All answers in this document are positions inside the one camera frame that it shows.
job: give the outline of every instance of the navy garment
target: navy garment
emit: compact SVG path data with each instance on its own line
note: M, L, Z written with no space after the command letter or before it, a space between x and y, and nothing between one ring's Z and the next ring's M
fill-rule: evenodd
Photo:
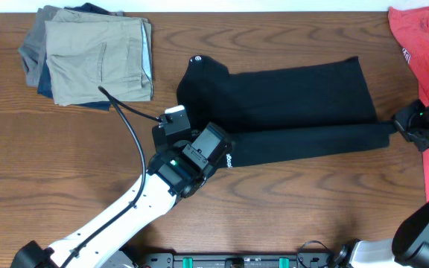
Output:
M79 11L79 12L96 13L101 15L110 15L109 11L90 3L85 3L80 7L73 7L73 8L66 7L65 9ZM49 67L48 67L48 64L46 63L46 60L47 60L47 55L45 55L44 57L44 66L42 67L41 76L39 78L39 84L37 85L37 94L46 96L47 98L53 98L51 74L49 73ZM102 109L102 110L108 111L110 108L110 102L98 101L93 103L78 104L78 106L93 108L93 109Z
M66 7L64 9L79 11L79 12L96 13L96 14L102 14L102 15L110 15L109 11L103 9L102 7L98 7L90 3L85 3L80 7Z
M37 85L37 94L46 96L47 98L52 98L51 74L49 73L48 64L45 62L46 60L47 56L44 58L44 66L42 67L41 78L39 79L39 84ZM78 104L78 106L108 111L110 108L110 102L98 101L93 103Z

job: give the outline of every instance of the khaki pants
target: khaki pants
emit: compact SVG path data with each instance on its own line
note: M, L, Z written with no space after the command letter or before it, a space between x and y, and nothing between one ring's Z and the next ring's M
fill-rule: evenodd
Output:
M47 31L47 64L56 104L149 101L151 25L146 19L59 10Z

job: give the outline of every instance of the red cloth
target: red cloth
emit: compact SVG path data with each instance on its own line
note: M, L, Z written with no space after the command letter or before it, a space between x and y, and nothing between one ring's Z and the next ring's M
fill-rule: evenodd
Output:
M403 46L405 59L418 78L419 99L429 105L429 7L388 13L393 35ZM429 201L429 149L423 152L425 189Z

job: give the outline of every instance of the wood grain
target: wood grain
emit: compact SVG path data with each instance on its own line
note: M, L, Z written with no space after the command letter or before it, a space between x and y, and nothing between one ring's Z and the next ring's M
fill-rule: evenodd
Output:
M153 23L151 115L174 106L189 57L231 72L330 63L358 55L380 119L417 98L386 13L144 13ZM0 267L29 240L65 237L140 174L114 111L60 107L25 85L16 49L34 14L0 14ZM152 122L127 115L153 155ZM397 133L388 148L219 170L138 236L178 252L290 252L307 240L392 237L425 201L422 160Z

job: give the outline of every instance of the green connector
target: green connector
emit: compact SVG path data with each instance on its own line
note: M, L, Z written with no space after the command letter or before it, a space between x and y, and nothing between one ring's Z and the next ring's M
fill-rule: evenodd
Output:
M279 258L279 268L289 268L289 259Z
M183 268L193 268L193 259L183 258Z

